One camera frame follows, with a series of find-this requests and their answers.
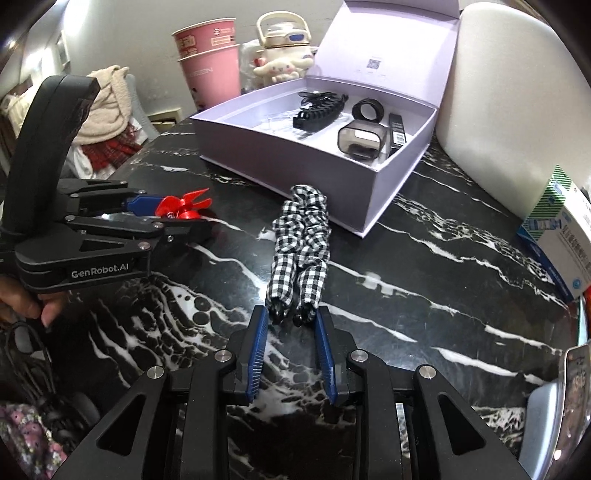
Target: white chair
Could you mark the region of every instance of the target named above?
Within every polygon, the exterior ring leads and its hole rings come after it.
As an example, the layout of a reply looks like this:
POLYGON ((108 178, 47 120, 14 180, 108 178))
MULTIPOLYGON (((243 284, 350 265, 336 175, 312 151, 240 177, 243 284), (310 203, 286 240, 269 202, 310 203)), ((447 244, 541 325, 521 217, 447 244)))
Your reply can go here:
POLYGON ((436 134, 445 152, 521 218, 555 164, 591 176, 591 88, 545 23, 492 3, 466 7, 436 134))

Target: stacked cup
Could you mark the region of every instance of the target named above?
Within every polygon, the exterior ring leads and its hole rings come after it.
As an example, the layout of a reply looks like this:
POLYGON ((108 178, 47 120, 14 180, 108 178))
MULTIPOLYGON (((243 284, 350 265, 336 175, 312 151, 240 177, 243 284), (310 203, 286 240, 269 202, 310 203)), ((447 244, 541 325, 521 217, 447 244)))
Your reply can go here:
POLYGON ((173 33, 198 112, 240 95, 235 20, 218 18, 173 33))

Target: pink floral pattern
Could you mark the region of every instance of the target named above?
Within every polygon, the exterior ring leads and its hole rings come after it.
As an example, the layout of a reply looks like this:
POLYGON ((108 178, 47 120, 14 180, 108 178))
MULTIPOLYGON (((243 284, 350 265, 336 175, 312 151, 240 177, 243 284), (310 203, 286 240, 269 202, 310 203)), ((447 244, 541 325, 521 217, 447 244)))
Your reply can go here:
POLYGON ((66 460, 35 407, 0 404, 0 439, 31 480, 48 480, 66 460))

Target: finger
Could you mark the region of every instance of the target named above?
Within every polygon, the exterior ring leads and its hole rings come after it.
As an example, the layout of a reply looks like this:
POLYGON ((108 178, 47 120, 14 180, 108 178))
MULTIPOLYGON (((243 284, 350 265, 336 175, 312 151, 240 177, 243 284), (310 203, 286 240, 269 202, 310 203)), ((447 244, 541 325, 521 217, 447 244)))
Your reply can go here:
POLYGON ((14 311, 5 303, 0 303, 0 322, 14 322, 14 311))
POLYGON ((0 277, 0 300, 24 317, 39 318, 41 307, 14 278, 0 277))
POLYGON ((66 306, 67 294, 65 292, 43 294, 39 295, 39 298, 44 303, 41 322, 44 326, 49 327, 66 306))

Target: red toy fan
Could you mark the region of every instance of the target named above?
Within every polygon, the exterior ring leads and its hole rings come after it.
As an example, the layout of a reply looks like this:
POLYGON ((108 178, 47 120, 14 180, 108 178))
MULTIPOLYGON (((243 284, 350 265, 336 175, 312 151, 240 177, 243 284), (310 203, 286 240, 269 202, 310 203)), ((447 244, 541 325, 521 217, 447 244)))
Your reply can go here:
POLYGON ((209 208, 213 203, 212 199, 201 200, 194 203, 195 199, 203 195, 209 189, 197 190, 196 192, 189 192, 183 195, 183 198, 168 196, 162 199, 160 205, 154 212, 155 216, 169 217, 169 218, 201 218, 196 210, 209 208))

